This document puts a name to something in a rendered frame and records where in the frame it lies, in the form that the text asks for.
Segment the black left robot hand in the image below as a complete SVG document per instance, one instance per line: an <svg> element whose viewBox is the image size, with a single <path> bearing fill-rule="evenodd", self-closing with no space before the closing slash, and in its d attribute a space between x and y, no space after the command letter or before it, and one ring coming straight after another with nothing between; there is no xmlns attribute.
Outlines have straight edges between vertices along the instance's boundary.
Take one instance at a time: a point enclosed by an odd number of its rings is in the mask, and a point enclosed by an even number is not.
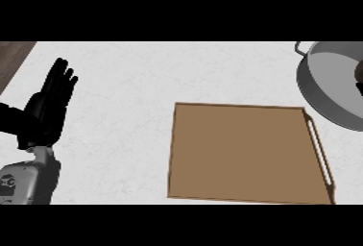
<svg viewBox="0 0 363 246"><path fill-rule="evenodd" d="M21 110L0 103L0 132L18 137L18 148L52 147L60 138L66 107L78 77L68 60L57 58L41 90Z"/></svg>

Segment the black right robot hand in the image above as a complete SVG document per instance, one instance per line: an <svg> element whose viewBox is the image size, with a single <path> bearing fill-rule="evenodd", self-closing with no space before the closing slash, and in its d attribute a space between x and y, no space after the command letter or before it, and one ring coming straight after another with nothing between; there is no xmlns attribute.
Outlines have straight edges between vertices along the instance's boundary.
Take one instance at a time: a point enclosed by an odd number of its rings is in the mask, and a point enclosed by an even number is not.
<svg viewBox="0 0 363 246"><path fill-rule="evenodd" d="M360 63L355 65L354 79L355 79L355 87L357 87L360 94L363 96L363 61L360 61Z"/></svg>

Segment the grey metal pot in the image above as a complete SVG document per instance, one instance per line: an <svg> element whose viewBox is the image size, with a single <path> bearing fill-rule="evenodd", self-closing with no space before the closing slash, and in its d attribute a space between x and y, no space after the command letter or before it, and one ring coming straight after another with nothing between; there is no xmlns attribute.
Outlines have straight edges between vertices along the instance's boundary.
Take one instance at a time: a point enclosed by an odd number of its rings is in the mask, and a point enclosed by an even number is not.
<svg viewBox="0 0 363 246"><path fill-rule="evenodd" d="M296 83L308 104L341 127L363 132L363 96L355 87L354 69L363 61L363 41L317 41L302 56Z"/></svg>

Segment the brown wooden tray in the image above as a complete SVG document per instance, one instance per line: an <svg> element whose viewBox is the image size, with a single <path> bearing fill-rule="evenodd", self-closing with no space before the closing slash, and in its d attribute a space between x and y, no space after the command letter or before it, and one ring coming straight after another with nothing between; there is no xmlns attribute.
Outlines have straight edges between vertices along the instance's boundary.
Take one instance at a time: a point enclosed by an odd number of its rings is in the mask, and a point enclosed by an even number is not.
<svg viewBox="0 0 363 246"><path fill-rule="evenodd" d="M333 189L304 108L174 106L170 198L332 205Z"/></svg>

